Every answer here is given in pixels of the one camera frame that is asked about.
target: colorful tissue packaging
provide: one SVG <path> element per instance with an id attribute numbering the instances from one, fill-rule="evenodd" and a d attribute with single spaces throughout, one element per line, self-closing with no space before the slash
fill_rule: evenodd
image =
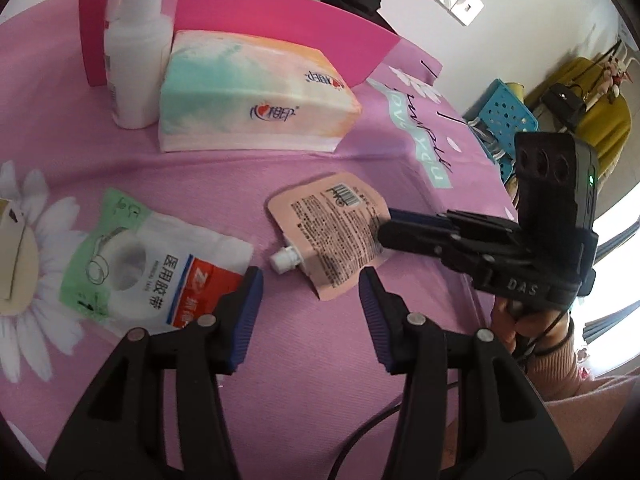
<path id="1" fill-rule="evenodd" d="M 319 51 L 285 41 L 184 30 L 160 97 L 160 146 L 332 152 L 362 108 Z"/>

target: wrist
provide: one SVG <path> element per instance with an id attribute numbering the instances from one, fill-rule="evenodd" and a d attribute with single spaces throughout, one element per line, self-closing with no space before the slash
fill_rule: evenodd
<path id="1" fill-rule="evenodd" d="M 543 351 L 562 343 L 569 333 L 570 316 L 569 313 L 565 313 L 562 319 L 551 329 L 545 337 L 543 337 L 536 345 L 537 351 Z"/>

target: yellow cup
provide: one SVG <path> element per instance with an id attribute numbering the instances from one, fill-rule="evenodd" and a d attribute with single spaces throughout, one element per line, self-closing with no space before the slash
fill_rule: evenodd
<path id="1" fill-rule="evenodd" d="M 509 90 L 511 90 L 521 102 L 524 102 L 523 85 L 521 85 L 520 83 L 507 83 L 507 86 L 509 87 Z"/>

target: mint green banner print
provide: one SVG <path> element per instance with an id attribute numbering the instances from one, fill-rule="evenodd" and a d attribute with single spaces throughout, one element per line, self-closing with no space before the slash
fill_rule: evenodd
<path id="1" fill-rule="evenodd" d="M 390 90 L 382 83 L 375 81 L 375 79 L 369 78 L 367 83 L 388 99 L 389 115 L 396 127 L 406 131 L 414 138 L 415 158 L 422 164 L 424 171 L 427 172 L 431 185 L 439 189 L 451 188 L 447 170 L 438 160 L 429 135 L 409 118 L 406 96 L 402 92 Z"/>

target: black wristband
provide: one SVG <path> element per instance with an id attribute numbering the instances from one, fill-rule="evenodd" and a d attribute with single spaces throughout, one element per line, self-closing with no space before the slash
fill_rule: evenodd
<path id="1" fill-rule="evenodd" d="M 574 320 L 571 318 L 571 316 L 569 316 L 569 330 L 567 330 L 566 336 L 564 337 L 564 339 L 562 339 L 562 341 L 559 342 L 558 344 L 553 345 L 551 348 L 545 348 L 540 352 L 534 351 L 533 355 L 535 355 L 536 357 L 544 357 L 545 355 L 552 354 L 556 350 L 562 348 L 566 344 L 566 342 L 569 341 L 569 339 L 571 339 L 574 336 L 574 331 L 575 331 Z"/>

